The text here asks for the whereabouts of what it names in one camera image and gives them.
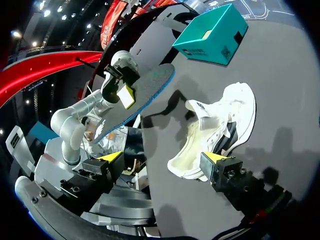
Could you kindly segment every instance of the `red curved panel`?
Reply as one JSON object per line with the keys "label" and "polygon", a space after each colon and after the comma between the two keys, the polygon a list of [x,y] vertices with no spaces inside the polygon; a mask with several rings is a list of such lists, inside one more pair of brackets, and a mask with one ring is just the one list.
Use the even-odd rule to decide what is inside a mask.
{"label": "red curved panel", "polygon": [[99,61],[102,52],[60,51],[25,58],[6,67],[0,73],[0,108],[21,89],[56,72],[82,65],[76,57],[87,63]]}
{"label": "red curved panel", "polygon": [[104,17],[103,24],[101,27],[100,41],[101,47],[103,49],[105,49],[108,43],[110,42],[117,21],[127,5],[127,2],[120,0],[114,0],[112,2],[108,12]]}

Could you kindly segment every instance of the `cable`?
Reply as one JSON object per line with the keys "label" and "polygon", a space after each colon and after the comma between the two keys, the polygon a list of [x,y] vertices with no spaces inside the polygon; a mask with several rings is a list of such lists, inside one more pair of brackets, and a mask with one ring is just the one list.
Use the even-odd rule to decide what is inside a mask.
{"label": "cable", "polygon": [[115,130],[118,130],[119,132],[121,132],[121,133],[123,133],[125,135],[128,135],[128,133],[125,133],[125,132],[121,131],[119,128],[116,128]]}
{"label": "cable", "polygon": [[129,183],[134,184],[133,182],[131,182],[131,181],[125,181],[125,180],[124,180],[122,177],[120,177],[120,176],[119,176],[119,179],[121,179],[122,181],[124,181],[124,182],[129,186],[129,188],[133,189],[133,187],[131,187],[131,186],[129,185]]}
{"label": "cable", "polygon": [[238,230],[244,230],[246,229],[246,227],[244,226],[235,226],[235,227],[232,227],[226,231],[223,231],[221,233],[219,233],[217,236],[215,236],[212,240],[219,240],[220,238],[228,235],[228,234],[231,234],[231,233],[234,233],[235,231],[238,231]]}

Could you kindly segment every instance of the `robotic arm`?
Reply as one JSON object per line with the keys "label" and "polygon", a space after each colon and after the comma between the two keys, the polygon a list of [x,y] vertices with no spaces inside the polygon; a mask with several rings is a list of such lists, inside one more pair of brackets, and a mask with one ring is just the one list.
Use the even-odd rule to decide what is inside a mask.
{"label": "robotic arm", "polygon": [[114,106],[115,101],[108,98],[108,93],[109,89],[119,82],[117,72],[124,80],[129,80],[132,74],[139,77],[138,64],[127,51],[118,51],[112,57],[111,66],[111,69],[107,66],[106,78],[101,89],[92,92],[72,106],[59,109],[51,118],[52,130],[63,139],[62,155],[69,165],[77,165],[80,161],[80,145],[85,133],[81,119],[85,116],[99,118],[104,111]]}

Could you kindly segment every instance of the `shoe insole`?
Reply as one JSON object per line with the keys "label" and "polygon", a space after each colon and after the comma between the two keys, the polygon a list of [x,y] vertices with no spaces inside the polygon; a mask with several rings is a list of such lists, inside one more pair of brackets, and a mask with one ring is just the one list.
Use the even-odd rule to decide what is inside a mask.
{"label": "shoe insole", "polygon": [[141,76],[132,86],[135,103],[126,109],[121,101],[107,111],[95,129],[93,143],[98,143],[105,135],[126,124],[137,116],[155,99],[171,81],[175,67],[166,63],[153,68]]}

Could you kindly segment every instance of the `person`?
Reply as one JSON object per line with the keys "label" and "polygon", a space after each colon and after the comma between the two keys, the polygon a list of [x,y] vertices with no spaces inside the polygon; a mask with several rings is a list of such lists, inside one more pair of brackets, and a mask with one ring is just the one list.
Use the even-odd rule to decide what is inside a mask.
{"label": "person", "polygon": [[123,125],[95,144],[92,141],[99,121],[84,117],[81,122],[85,126],[81,148],[90,156],[98,158],[121,151],[126,160],[138,159],[142,162],[145,161],[141,129]]}

